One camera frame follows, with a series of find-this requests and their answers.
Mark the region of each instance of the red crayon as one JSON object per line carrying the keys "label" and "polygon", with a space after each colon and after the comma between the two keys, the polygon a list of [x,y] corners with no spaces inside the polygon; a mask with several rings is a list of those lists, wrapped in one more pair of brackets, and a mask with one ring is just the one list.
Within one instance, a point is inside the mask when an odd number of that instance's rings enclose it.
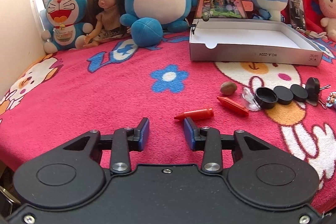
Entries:
{"label": "red crayon", "polygon": [[227,97],[217,97],[217,99],[220,101],[220,103],[222,104],[222,106],[234,111],[237,114],[243,115],[243,116],[248,116],[249,115],[249,110],[236,103],[235,101],[227,98]]}
{"label": "red crayon", "polygon": [[194,121],[210,118],[210,117],[213,117],[213,109],[212,108],[207,108],[207,109],[186,111],[186,112],[183,112],[183,113],[175,116],[174,119],[183,121],[187,117],[190,117]]}

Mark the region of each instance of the white wall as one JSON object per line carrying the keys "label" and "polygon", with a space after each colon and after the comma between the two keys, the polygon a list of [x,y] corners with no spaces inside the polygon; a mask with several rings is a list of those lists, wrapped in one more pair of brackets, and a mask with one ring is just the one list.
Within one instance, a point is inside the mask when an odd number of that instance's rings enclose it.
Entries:
{"label": "white wall", "polygon": [[0,99],[45,55],[30,0],[0,0]]}

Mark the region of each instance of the black round lid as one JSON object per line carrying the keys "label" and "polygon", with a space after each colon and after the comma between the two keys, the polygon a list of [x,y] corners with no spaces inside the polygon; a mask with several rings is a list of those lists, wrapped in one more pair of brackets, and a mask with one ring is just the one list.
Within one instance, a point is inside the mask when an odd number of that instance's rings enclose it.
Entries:
{"label": "black round lid", "polygon": [[256,89],[254,100],[257,101],[261,108],[271,109],[278,101],[278,97],[273,90],[261,86]]}
{"label": "black round lid", "polygon": [[307,90],[300,85],[293,84],[291,86],[291,92],[293,93],[294,100],[297,102],[304,103],[308,98]]}
{"label": "black round lid", "polygon": [[278,85],[273,91],[278,97],[278,103],[282,105],[289,105],[293,100],[293,93],[285,86]]}
{"label": "black round lid", "polygon": [[320,81],[315,77],[310,77],[306,83],[306,90],[308,92],[308,99],[317,101],[320,93]]}

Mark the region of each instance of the blue flower pattern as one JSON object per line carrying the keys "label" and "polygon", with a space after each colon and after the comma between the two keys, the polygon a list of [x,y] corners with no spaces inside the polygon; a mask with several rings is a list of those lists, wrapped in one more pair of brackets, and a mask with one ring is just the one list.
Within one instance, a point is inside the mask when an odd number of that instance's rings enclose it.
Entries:
{"label": "blue flower pattern", "polygon": [[187,71],[178,70],[177,65],[168,65],[164,69],[155,70],[151,73],[151,77],[157,79],[152,85],[154,92],[163,92],[170,90],[173,93],[179,93],[184,89],[183,80],[189,76]]}

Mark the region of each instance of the pink bunny plush toy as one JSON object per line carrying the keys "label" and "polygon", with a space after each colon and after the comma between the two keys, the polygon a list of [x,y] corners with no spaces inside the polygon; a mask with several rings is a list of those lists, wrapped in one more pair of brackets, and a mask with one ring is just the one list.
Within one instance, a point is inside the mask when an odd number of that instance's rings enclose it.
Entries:
{"label": "pink bunny plush toy", "polygon": [[336,0],[319,0],[320,9],[325,16],[321,19],[322,27],[329,39],[336,41]]}

